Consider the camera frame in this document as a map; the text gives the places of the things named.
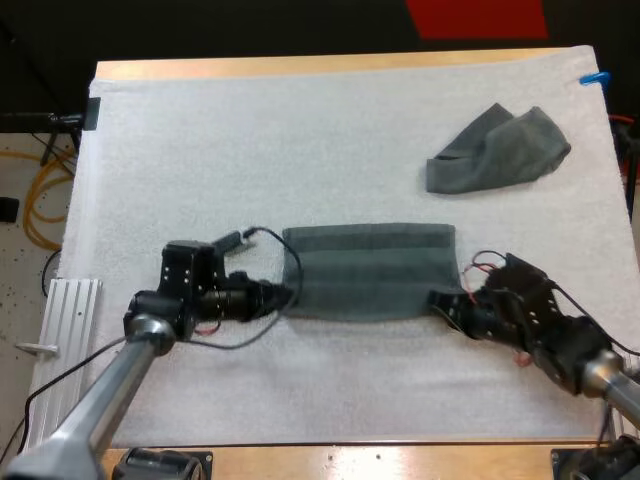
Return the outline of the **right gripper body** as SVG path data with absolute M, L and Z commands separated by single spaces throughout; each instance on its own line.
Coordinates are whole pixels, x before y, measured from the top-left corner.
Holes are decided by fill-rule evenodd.
M 495 340 L 496 314 L 486 288 L 471 293 L 432 291 L 432 311 L 441 314 L 453 328 L 474 340 Z

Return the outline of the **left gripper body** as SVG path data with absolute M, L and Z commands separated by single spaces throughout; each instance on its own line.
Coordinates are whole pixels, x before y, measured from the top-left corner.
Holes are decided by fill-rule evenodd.
M 294 291 L 281 283 L 253 280 L 243 271 L 231 273 L 197 300 L 200 321 L 253 321 L 285 307 Z

